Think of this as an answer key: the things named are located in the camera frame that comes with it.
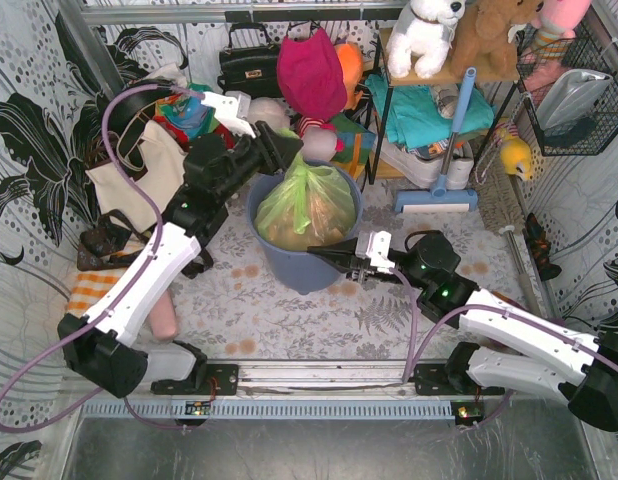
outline trash bag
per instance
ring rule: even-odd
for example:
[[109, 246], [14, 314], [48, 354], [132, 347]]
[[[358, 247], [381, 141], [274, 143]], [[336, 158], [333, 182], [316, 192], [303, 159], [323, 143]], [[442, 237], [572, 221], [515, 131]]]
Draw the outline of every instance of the trash bag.
[[258, 207], [256, 229], [283, 250], [303, 252], [345, 238], [356, 222], [349, 183], [329, 166], [313, 167], [298, 155]]

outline pink backpack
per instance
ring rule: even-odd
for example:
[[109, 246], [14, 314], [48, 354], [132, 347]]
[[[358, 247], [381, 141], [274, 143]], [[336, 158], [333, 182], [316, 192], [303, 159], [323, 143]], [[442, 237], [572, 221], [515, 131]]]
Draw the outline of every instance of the pink backpack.
[[282, 40], [278, 85], [291, 108], [306, 117], [326, 121], [345, 107], [342, 67], [323, 28], [307, 40]]

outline blue handle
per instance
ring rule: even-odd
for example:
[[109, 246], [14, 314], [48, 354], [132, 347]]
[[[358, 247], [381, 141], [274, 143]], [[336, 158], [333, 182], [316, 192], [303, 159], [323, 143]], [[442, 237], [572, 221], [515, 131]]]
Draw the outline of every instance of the blue handle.
[[452, 133], [460, 133], [462, 122], [465, 120], [465, 113], [467, 113], [467, 107], [469, 106], [469, 100], [471, 100], [473, 84], [475, 82], [476, 69], [475, 67], [469, 67], [465, 72], [465, 78], [462, 79], [460, 98], [458, 99], [458, 106], [456, 107], [456, 113], [453, 116], [453, 123], [451, 125]]

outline black wire basket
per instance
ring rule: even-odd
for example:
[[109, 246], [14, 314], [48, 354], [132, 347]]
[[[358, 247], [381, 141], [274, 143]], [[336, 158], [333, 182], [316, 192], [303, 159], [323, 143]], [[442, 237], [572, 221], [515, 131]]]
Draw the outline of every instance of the black wire basket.
[[585, 25], [576, 29], [576, 38], [572, 40], [559, 40], [534, 50], [535, 32], [533, 28], [527, 29], [520, 47], [518, 72], [521, 81], [518, 88], [521, 92], [528, 91], [526, 81], [539, 68], [583, 68], [613, 77], [584, 116], [547, 130], [540, 127], [536, 108], [551, 90], [553, 83], [529, 91], [531, 98], [525, 101], [525, 106], [542, 154], [546, 157], [598, 155], [618, 135], [618, 80], [615, 72], [601, 55], [602, 49]]

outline teal cloth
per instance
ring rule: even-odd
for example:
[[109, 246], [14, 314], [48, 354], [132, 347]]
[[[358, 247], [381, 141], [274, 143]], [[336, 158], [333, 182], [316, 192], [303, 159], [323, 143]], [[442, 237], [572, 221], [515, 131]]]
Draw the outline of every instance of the teal cloth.
[[[369, 75], [365, 83], [371, 90], [373, 103], [382, 117], [387, 82], [379, 75]], [[493, 110], [474, 88], [461, 133], [489, 128], [493, 118]], [[391, 143], [406, 145], [408, 149], [424, 147], [448, 138], [451, 134], [451, 120], [440, 116], [429, 93], [429, 87], [395, 87], [385, 134]]]

